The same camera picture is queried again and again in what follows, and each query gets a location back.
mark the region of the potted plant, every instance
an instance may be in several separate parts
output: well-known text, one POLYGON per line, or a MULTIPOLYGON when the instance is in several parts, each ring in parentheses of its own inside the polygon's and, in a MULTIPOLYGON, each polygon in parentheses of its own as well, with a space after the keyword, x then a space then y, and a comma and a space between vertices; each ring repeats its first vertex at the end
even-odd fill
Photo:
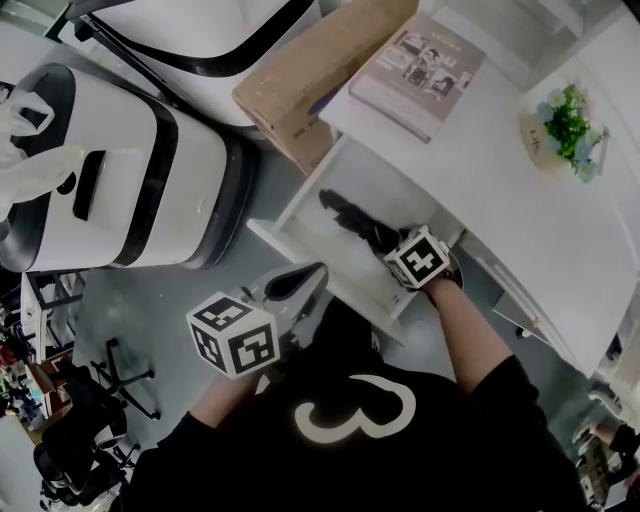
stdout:
POLYGON ((591 128, 584 96, 575 85, 551 91, 537 112, 522 120, 522 134, 539 169, 558 170, 570 164, 584 183, 598 174, 592 152, 606 133, 591 128))

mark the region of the sleeve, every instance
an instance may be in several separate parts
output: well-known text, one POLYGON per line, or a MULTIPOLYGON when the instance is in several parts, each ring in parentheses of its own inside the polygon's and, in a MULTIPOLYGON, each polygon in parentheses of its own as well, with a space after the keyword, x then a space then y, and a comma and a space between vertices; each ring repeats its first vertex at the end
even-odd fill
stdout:
POLYGON ((185 489, 206 489, 200 485, 206 464, 218 445, 215 429, 187 414, 175 430, 155 449, 145 451, 133 472, 131 482, 123 486, 110 512, 171 509, 187 510, 186 499, 197 496, 185 489))
POLYGON ((472 399, 506 450, 517 480, 540 510, 586 510, 578 473, 549 432, 538 396, 522 364, 512 356, 478 385, 472 399))

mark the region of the book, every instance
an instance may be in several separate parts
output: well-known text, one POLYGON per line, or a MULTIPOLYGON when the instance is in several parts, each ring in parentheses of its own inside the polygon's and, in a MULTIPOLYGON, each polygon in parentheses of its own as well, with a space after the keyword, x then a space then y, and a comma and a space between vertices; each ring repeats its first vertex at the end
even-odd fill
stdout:
POLYGON ((430 142, 485 54, 418 12, 356 74, 349 93, 430 142))

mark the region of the number 3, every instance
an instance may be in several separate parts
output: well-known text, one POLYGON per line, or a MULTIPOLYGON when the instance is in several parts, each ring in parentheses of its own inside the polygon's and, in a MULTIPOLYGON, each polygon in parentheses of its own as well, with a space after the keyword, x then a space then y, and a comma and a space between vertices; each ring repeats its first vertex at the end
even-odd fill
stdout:
POLYGON ((338 427, 322 428, 313 424, 311 421, 311 413, 315 409, 315 404, 310 402, 298 406, 295 410, 295 420, 298 429, 310 441, 319 444, 332 444, 346 437, 349 437, 356 430, 362 431, 369 437, 381 439, 383 437, 392 436, 404 430, 416 413, 416 397, 407 386, 391 382, 377 375, 352 375, 351 379, 363 380, 385 391, 395 393, 402 400, 402 412, 398 417, 385 424, 378 425, 371 421, 358 409, 355 414, 345 423, 338 427))

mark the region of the handle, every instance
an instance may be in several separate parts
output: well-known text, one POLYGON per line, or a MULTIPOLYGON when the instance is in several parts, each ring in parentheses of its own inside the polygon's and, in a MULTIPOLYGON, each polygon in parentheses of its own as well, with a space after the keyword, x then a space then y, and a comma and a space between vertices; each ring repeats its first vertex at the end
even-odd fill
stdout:
POLYGON ((76 200, 73 203, 73 215, 80 220, 89 220, 89 212, 93 204, 93 197, 105 155, 106 151, 92 151, 87 155, 82 165, 76 200))

